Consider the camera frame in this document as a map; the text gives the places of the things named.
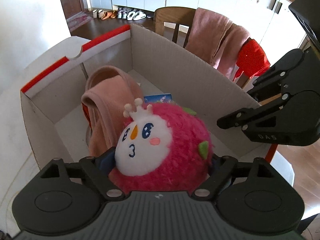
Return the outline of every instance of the white sneaker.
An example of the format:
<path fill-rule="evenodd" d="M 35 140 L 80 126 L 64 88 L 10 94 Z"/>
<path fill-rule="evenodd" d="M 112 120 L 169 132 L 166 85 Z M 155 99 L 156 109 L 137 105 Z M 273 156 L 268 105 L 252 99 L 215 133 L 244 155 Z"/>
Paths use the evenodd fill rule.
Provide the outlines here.
<path fill-rule="evenodd" d="M 128 11 L 123 11 L 122 13 L 122 19 L 126 19 L 128 16 Z"/>

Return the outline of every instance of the blue card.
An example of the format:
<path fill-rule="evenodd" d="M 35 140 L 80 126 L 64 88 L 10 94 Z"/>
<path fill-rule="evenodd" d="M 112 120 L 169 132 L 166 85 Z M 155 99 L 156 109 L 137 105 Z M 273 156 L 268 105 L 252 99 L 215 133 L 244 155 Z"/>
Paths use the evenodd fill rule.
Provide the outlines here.
<path fill-rule="evenodd" d="M 146 96 L 144 97 L 145 103 L 171 103 L 172 102 L 172 95 L 171 94 L 161 94 L 161 95 L 154 95 L 154 96 Z"/>

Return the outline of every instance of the doormat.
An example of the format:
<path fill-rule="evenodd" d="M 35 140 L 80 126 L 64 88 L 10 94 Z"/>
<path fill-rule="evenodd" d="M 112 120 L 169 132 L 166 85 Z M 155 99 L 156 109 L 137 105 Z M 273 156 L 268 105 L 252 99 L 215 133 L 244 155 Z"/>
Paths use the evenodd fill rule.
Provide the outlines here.
<path fill-rule="evenodd" d="M 70 32 L 72 32 L 91 20 L 93 20 L 93 18 L 90 15 L 85 12 L 79 12 L 67 19 L 68 28 Z"/>

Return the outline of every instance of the wooden chair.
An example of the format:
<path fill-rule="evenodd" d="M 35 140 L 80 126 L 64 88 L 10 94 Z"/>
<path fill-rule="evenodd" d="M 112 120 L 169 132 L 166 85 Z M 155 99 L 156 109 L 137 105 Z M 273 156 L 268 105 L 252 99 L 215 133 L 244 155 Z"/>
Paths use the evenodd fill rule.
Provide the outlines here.
<path fill-rule="evenodd" d="M 179 26 L 185 25 L 189 27 L 186 39 L 183 47 L 188 43 L 189 34 L 192 27 L 193 18 L 195 16 L 196 9 L 187 7 L 162 7 L 155 11 L 154 22 L 156 33 L 163 36 L 164 23 L 175 23 L 176 27 L 173 32 L 172 41 L 177 43 Z"/>

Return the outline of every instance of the green leaf felt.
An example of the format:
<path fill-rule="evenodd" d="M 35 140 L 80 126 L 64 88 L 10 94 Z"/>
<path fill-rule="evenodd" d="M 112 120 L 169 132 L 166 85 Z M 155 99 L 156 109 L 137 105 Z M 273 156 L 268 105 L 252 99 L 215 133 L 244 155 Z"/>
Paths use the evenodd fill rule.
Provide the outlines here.
<path fill-rule="evenodd" d="M 182 109 L 183 109 L 183 111 L 185 111 L 188 114 L 197 115 L 197 113 L 195 111 L 193 111 L 192 109 L 190 109 L 190 108 L 183 107 Z"/>
<path fill-rule="evenodd" d="M 202 159 L 206 160 L 208 157 L 208 152 L 209 152 L 209 142 L 204 141 L 204 142 L 199 143 L 198 150 L 199 150 L 199 154 L 202 157 Z"/>

